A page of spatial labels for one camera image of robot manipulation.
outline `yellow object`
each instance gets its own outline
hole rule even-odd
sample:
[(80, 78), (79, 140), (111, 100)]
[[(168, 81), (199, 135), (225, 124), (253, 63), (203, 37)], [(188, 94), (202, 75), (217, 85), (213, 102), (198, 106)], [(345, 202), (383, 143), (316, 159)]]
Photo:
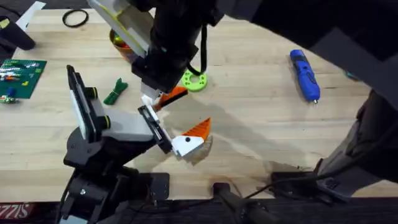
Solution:
[(8, 26), (8, 24), (10, 24), (9, 19), (2, 20), (2, 21), (0, 21), (0, 28), (4, 29)]
[(142, 49), (142, 47), (138, 44), (138, 42), (135, 40), (135, 38), (126, 30), (126, 28), (124, 27), (124, 25), (118, 20), (118, 18), (117, 18), (116, 16), (112, 15), (112, 14), (108, 11), (108, 9), (107, 9), (105, 6), (103, 6), (103, 5), (100, 5), (100, 6), (101, 6), (101, 8), (104, 10), (104, 12), (107, 13), (107, 15), (109, 15), (110, 17), (112, 17), (113, 21), (114, 21), (115, 23), (117, 23), (117, 25), (123, 30), (123, 32), (124, 32), (125, 34), (127, 34), (127, 35), (130, 37), (130, 39), (134, 42), (134, 44), (135, 44), (137, 47), (139, 47), (140, 49)]

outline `wooden tabletop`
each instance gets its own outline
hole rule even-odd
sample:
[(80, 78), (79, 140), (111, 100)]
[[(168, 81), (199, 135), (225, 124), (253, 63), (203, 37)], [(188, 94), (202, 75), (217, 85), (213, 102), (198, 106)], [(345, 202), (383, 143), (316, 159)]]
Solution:
[[(27, 32), (37, 46), (14, 58), (47, 60), (29, 100), (0, 105), (0, 202), (59, 200), (72, 168), (63, 165), (66, 142), (77, 126), (67, 83), (73, 65), (104, 99), (121, 77), (129, 88), (113, 108), (137, 113), (140, 80), (109, 41), (109, 25), (90, 9), (78, 29), (62, 24), (65, 10), (36, 13)], [(314, 168), (346, 136), (369, 88), (334, 65), (306, 52), (321, 88), (317, 106), (304, 102), (289, 63), (297, 46), (248, 22), (224, 18), (209, 28), (208, 86), (159, 113), (179, 134), (211, 117), (206, 146), (187, 160), (155, 147), (128, 165), (141, 172), (168, 172), (170, 198), (208, 198), (213, 182), (229, 182), (247, 195), (272, 171)], [(196, 58), (194, 65), (199, 65)], [(398, 195), (381, 182), (357, 196)]]

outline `green circuit board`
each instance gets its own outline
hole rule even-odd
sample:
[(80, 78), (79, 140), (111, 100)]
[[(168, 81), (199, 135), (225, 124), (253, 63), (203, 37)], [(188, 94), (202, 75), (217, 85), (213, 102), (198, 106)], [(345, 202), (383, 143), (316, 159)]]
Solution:
[(0, 96), (6, 94), (9, 87), (16, 89), (15, 98), (29, 99), (44, 71), (46, 61), (7, 59), (0, 67), (0, 75), (11, 75), (18, 80), (0, 81)]

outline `green gear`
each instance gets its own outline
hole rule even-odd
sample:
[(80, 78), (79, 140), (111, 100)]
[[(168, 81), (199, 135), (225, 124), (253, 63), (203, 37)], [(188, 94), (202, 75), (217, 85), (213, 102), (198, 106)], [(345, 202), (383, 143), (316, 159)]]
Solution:
[(191, 77), (196, 76), (189, 70), (187, 70), (182, 76), (181, 82), (182, 84), (190, 91), (200, 91), (206, 87), (207, 84), (207, 76), (206, 74), (201, 74), (198, 76), (198, 82), (192, 82)]

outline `black cable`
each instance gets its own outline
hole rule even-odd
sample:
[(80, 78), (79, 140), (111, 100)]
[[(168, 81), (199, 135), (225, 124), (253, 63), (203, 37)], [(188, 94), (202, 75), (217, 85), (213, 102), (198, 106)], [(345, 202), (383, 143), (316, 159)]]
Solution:
[[(142, 205), (141, 205), (137, 210), (138, 210), (138, 211), (141, 211), (142, 208), (144, 208), (144, 206), (146, 205), (146, 203), (147, 203), (146, 201), (145, 201), (144, 203), (142, 203)], [(134, 219), (137, 217), (137, 215), (138, 215), (138, 212), (136, 212), (136, 213), (134, 214), (134, 216), (132, 217), (130, 223), (133, 223), (133, 221), (134, 221)]]
[[(68, 18), (68, 16), (69, 16), (70, 14), (74, 13), (74, 12), (83, 12), (84, 14), (86, 14), (85, 19), (84, 19), (83, 21), (77, 23), (77, 24), (74, 24), (74, 25), (67, 24), (67, 18)], [(89, 18), (88, 13), (87, 13), (85, 10), (82, 10), (82, 9), (71, 9), (71, 10), (67, 11), (67, 12), (62, 16), (62, 22), (63, 22), (63, 24), (64, 24), (65, 26), (67, 26), (67, 27), (69, 27), (69, 28), (77, 28), (77, 27), (81, 27), (82, 25), (86, 24), (86, 22), (88, 21), (88, 18)]]
[(201, 41), (200, 41), (200, 72), (196, 71), (190, 63), (187, 68), (194, 75), (201, 75), (207, 69), (207, 25), (201, 27)]
[(17, 15), (18, 17), (21, 17), (21, 15), (19, 14), (19, 12), (17, 12), (16, 10), (10, 9), (10, 8), (8, 8), (8, 7), (6, 7), (6, 6), (2, 6), (2, 5), (0, 5), (0, 8), (3, 8), (3, 9), (5, 9), (5, 10), (9, 11), (9, 12), (14, 13), (14, 14)]
[(224, 205), (224, 207), (227, 208), (227, 211), (229, 213), (230, 218), (232, 219), (234, 224), (238, 224), (239, 222), (236, 219), (236, 215), (234, 214), (234, 211), (232, 210), (232, 208), (230, 208), (225, 201), (221, 198), (221, 203)]
[(59, 206), (58, 206), (58, 208), (57, 208), (57, 211), (56, 211), (56, 213), (55, 213), (55, 221), (54, 221), (54, 224), (58, 224), (59, 221), (60, 221), (61, 208), (62, 208), (62, 206), (63, 206), (63, 203), (65, 202), (65, 198), (67, 197), (67, 193), (68, 193), (69, 186), (70, 186), (70, 184), (72, 183), (72, 180), (73, 180), (73, 178), (75, 178), (75, 176), (76, 176), (76, 169), (73, 171), (72, 176), (70, 177), (70, 179), (69, 179), (69, 181), (68, 181), (68, 183), (67, 183), (67, 186), (65, 187), (65, 190), (63, 190), (63, 193), (62, 193), (62, 196), (61, 196), (60, 204), (59, 204)]
[(362, 162), (363, 159), (365, 159), (366, 157), (368, 157), (369, 155), (372, 154), (372, 152), (375, 152), (377, 148), (379, 148), (380, 146), (382, 146), (386, 141), (388, 141), (391, 137), (393, 137), (393, 135), (395, 134), (395, 131), (398, 128), (398, 121), (396, 121), (387, 131), (386, 133), (376, 142), (374, 143), (367, 151), (363, 152), (361, 155), (359, 155), (358, 157), (354, 158), (350, 163), (346, 164), (343, 167), (340, 167), (339, 169), (336, 169), (334, 171), (331, 171), (329, 173), (326, 174), (321, 174), (321, 175), (314, 175), (314, 176), (308, 176), (308, 177), (297, 177), (297, 178), (289, 178), (289, 179), (282, 179), (282, 180), (277, 180), (271, 184), (266, 185), (265, 187), (262, 187), (261, 189), (251, 193), (250, 195), (246, 196), (245, 199), (249, 199), (251, 197), (256, 196), (257, 194), (267, 190), (270, 187), (273, 187), (277, 184), (282, 184), (282, 183), (286, 183), (286, 182), (312, 182), (312, 181), (317, 181), (317, 180), (322, 180), (325, 178), (329, 178), (329, 177), (334, 177), (338, 174), (341, 174), (353, 167), (355, 167), (356, 165), (358, 165), (360, 162)]
[(201, 201), (201, 202), (192, 203), (190, 205), (184, 205), (184, 206), (181, 206), (181, 207), (178, 207), (178, 208), (174, 208), (172, 210), (164, 210), (164, 211), (156, 211), (156, 210), (152, 210), (152, 211), (151, 210), (148, 210), (148, 211), (141, 210), (140, 211), (140, 210), (136, 210), (136, 209), (133, 209), (133, 208), (131, 208), (131, 210), (133, 210), (133, 211), (135, 211), (137, 213), (143, 213), (143, 214), (169, 214), (169, 213), (181, 212), (182, 210), (186, 210), (186, 209), (189, 209), (189, 208), (192, 208), (192, 207), (196, 207), (196, 206), (199, 206), (199, 205), (204, 205), (204, 204), (212, 202), (213, 200), (214, 199), (212, 198), (212, 199), (204, 200), (204, 201)]

